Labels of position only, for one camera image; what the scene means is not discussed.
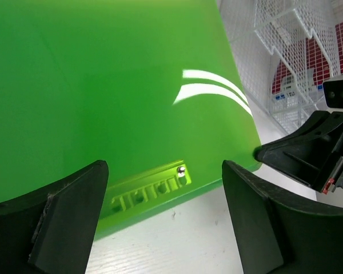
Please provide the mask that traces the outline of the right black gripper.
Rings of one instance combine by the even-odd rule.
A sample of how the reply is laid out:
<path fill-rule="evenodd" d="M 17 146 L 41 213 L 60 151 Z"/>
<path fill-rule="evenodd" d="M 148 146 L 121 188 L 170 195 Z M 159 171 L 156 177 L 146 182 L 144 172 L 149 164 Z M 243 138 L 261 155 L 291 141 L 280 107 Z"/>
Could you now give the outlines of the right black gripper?
<path fill-rule="evenodd" d="M 292 134 L 257 147 L 254 158 L 319 193 L 343 189 L 343 112 L 315 111 Z"/>

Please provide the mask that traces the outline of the red plastic folder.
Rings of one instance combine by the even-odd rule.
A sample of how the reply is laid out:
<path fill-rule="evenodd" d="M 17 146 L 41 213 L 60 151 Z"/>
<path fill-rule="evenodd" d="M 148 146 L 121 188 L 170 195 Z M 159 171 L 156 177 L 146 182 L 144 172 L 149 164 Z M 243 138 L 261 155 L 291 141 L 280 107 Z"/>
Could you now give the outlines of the red plastic folder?
<path fill-rule="evenodd" d="M 340 73 L 343 74 L 343 22 L 336 25 L 336 35 L 338 42 L 338 56 L 340 63 Z M 306 40 L 306 69 L 312 69 L 313 75 L 308 76 L 308 79 L 315 86 L 322 84 L 324 80 L 330 76 L 328 61 L 325 59 L 320 50 L 319 45 L 314 39 Z M 289 76 L 291 72 L 280 62 L 276 69 L 276 73 L 272 83 L 272 95 L 281 91 L 281 83 L 284 77 Z"/>

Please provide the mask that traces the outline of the green plastic folder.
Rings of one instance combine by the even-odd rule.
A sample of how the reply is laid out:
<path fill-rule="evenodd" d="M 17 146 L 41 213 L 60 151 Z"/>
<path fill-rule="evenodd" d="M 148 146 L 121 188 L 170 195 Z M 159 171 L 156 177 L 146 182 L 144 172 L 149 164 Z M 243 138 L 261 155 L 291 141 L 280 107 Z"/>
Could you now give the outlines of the green plastic folder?
<path fill-rule="evenodd" d="M 0 1 L 0 210 L 103 160 L 102 238 L 259 145 L 215 1 Z"/>

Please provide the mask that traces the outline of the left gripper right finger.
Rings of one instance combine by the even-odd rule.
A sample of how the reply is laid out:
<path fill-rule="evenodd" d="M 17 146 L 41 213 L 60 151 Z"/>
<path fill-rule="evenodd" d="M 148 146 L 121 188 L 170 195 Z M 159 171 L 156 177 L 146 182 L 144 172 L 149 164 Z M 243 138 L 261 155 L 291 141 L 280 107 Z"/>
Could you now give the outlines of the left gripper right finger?
<path fill-rule="evenodd" d="M 244 273 L 343 273 L 343 208 L 297 195 L 229 160 L 222 182 Z"/>

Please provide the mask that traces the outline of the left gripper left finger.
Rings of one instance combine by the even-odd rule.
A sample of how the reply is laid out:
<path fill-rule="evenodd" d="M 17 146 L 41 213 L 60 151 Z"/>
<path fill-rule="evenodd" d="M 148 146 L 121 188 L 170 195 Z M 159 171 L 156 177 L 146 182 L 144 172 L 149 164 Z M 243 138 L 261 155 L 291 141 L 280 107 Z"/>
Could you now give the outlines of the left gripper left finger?
<path fill-rule="evenodd" d="M 0 203 L 0 273 L 85 273 L 109 168 L 98 160 Z"/>

